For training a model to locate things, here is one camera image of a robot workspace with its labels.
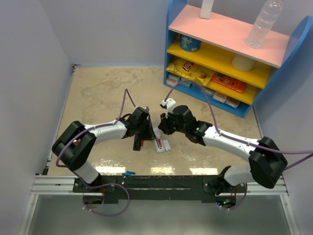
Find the white remote control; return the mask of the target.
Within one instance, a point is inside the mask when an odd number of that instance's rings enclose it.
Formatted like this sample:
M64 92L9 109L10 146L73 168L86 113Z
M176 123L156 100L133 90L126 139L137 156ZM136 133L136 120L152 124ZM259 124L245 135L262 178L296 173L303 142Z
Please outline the white remote control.
M163 153L166 151L164 144L163 144L163 140L161 138L161 133L159 131L159 129L157 127L153 128L154 131L154 135L155 135L155 139L153 139L153 143L156 149L157 153Z

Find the black remote control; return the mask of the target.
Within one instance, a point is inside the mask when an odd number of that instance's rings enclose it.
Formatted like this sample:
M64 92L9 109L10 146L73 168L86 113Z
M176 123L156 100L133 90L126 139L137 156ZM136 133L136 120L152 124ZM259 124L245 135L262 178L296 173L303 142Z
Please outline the black remote control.
M139 134L134 136L133 151L140 151L142 147L142 137Z

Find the white battery cover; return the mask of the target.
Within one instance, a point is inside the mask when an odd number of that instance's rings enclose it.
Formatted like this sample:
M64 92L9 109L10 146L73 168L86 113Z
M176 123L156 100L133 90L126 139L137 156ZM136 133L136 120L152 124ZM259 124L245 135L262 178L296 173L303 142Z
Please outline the white battery cover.
M169 145L168 140L163 140L163 145L164 145L164 148L165 148L166 151L170 151L171 150L171 147Z

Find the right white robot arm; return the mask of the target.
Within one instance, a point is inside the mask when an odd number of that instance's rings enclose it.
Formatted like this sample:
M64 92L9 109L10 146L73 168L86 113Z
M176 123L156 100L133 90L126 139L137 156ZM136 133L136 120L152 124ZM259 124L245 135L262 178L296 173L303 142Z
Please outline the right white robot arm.
M227 166L218 175L214 186L223 192L251 182L272 189L288 165L272 139L249 139L217 131L213 124L196 120L186 105L162 113L158 128L166 135L180 132L193 143L215 147L247 161L246 165Z

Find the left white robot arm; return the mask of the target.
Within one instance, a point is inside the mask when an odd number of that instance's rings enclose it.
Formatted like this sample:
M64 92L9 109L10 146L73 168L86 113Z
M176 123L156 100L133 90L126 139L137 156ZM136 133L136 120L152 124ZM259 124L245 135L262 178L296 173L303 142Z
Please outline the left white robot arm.
M86 189L96 192L101 188L100 173L88 162L93 146L130 137L134 137L134 151L141 149L143 141L156 139L148 107L137 107L131 114L98 125L74 121L55 141L52 152L67 169L84 180Z

